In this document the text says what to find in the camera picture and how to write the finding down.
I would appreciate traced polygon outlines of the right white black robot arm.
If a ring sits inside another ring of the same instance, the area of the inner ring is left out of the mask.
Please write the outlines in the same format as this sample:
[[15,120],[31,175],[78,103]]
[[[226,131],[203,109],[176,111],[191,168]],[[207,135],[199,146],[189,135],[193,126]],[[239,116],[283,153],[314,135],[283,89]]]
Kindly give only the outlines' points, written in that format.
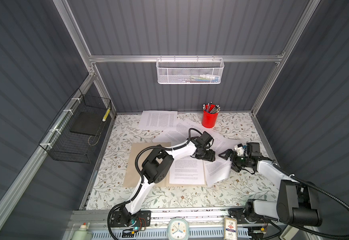
[[318,192],[293,180],[270,158],[260,152],[239,156],[234,150],[226,150],[218,156],[231,161],[239,170],[252,168],[254,173],[263,175],[278,189],[276,202],[247,200],[243,210],[247,222],[256,223],[259,219],[268,218],[286,225],[321,226]]

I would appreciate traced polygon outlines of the large front printed sheet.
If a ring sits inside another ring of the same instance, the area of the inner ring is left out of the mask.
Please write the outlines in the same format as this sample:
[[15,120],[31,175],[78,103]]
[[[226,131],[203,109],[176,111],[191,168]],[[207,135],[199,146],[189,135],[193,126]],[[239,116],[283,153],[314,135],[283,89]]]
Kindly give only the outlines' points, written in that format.
[[231,169],[231,161],[216,157],[214,162],[203,163],[205,182],[208,188],[228,178]]

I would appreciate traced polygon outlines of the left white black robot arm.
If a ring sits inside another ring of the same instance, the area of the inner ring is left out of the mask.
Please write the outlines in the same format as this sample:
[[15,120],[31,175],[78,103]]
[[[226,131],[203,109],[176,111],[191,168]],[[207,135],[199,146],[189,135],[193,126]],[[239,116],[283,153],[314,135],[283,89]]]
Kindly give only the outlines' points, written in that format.
[[213,162],[215,151],[211,149],[213,140],[205,142],[194,138],[182,144],[163,147],[150,146],[140,151],[135,158],[135,168],[140,176],[131,197],[123,204],[121,212],[126,216],[135,216],[155,184],[161,182],[168,174],[173,162],[183,157]]

